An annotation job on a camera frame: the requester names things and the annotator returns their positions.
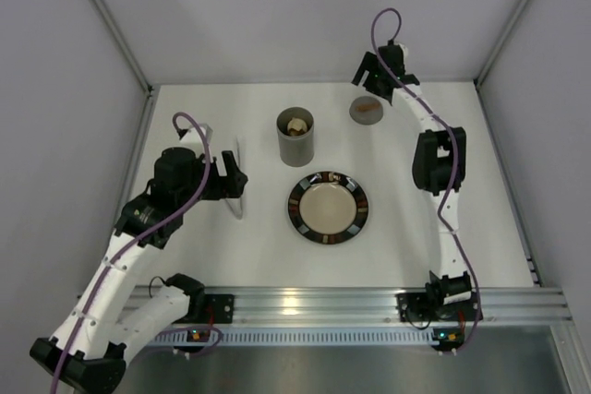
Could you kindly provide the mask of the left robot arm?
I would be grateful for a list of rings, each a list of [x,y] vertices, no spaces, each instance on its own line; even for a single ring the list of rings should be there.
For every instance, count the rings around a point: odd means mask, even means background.
[[[52,377],[51,392],[65,383],[81,393],[112,393],[131,361],[174,323],[212,327],[216,309],[205,286],[182,273],[134,314],[123,308],[142,273],[160,257],[200,201],[240,198],[247,176],[231,150],[222,153],[220,174],[209,153],[183,147],[165,149],[154,163],[143,192],[122,209],[109,246],[84,293],[66,320],[48,338],[38,338],[30,357]]]

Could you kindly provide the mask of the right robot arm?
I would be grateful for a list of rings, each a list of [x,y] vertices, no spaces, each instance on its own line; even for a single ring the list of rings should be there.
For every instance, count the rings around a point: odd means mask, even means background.
[[[446,124],[422,97],[419,80],[406,72],[406,56],[404,45],[390,39],[375,52],[365,53],[352,80],[389,104],[406,105],[418,124],[412,178],[435,211],[438,242],[422,305],[409,307],[404,314],[410,321],[421,316],[431,321],[478,321],[479,288],[459,238],[466,132]]]

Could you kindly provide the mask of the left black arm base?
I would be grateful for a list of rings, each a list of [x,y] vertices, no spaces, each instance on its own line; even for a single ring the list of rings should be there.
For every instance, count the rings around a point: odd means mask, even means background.
[[[202,293],[189,302],[187,314],[180,320],[186,324],[232,324],[235,296],[230,293]]]

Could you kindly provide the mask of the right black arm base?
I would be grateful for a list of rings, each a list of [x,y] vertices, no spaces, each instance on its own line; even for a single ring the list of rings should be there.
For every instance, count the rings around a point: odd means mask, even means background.
[[[424,292],[399,293],[396,302],[400,321],[416,328],[426,328],[437,322],[473,322],[483,318],[477,309],[475,294],[469,301],[438,306]]]

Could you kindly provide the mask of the grey round lid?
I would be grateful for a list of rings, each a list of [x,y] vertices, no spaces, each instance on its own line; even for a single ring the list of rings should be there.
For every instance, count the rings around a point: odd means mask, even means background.
[[[360,125],[375,125],[382,120],[384,111],[379,99],[361,96],[351,102],[349,114]]]

